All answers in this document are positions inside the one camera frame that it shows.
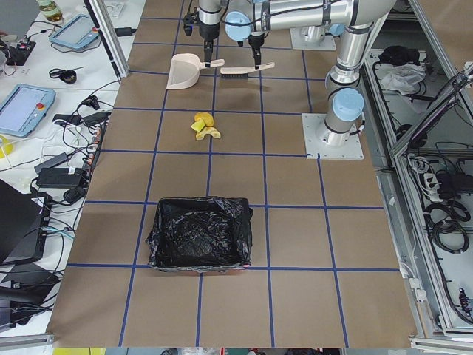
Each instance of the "white cloth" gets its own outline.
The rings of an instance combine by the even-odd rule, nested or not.
[[[426,68],[420,65],[406,64],[393,67],[381,80],[381,87],[385,90],[399,91],[402,95],[418,91],[417,85],[426,77]]]

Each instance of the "black trash bag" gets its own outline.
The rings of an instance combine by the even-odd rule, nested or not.
[[[253,210],[246,198],[164,198],[146,242],[149,265],[161,271],[248,266]]]
[[[379,55],[379,60],[398,67],[408,63],[419,65],[420,57],[421,54],[416,49],[409,49],[402,46],[391,46],[386,48],[382,54]]]

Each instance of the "tiled surface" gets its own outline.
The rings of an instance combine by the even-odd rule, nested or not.
[[[362,162],[305,157],[301,112],[326,112],[335,53],[271,33],[248,80],[201,72],[165,92],[185,37],[181,0],[148,1],[50,329],[63,346],[403,347],[410,310],[365,146]],[[215,56],[252,65],[222,30]],[[196,111],[221,140],[195,141]],[[247,197],[252,263],[226,274],[160,273],[144,240],[162,197]]]

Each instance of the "white mounting plate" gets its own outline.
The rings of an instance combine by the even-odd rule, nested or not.
[[[336,50],[335,41],[331,35],[326,35],[320,43],[307,42],[301,34],[300,28],[290,29],[290,40],[293,50]]]
[[[317,159],[320,155],[321,159],[326,160],[363,160],[363,150],[358,135],[351,135],[345,145],[339,147],[328,146],[316,137],[316,129],[324,121],[325,116],[321,113],[302,114],[307,159]],[[353,124],[351,131],[355,130],[356,126]]]

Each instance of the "plastic bag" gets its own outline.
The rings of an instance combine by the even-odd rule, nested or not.
[[[253,210],[246,198],[165,198],[146,242],[161,271],[242,268],[251,261]]]
[[[412,94],[418,90],[418,83],[426,77],[426,68],[406,64],[392,68],[380,81],[385,90],[399,91],[401,95]]]

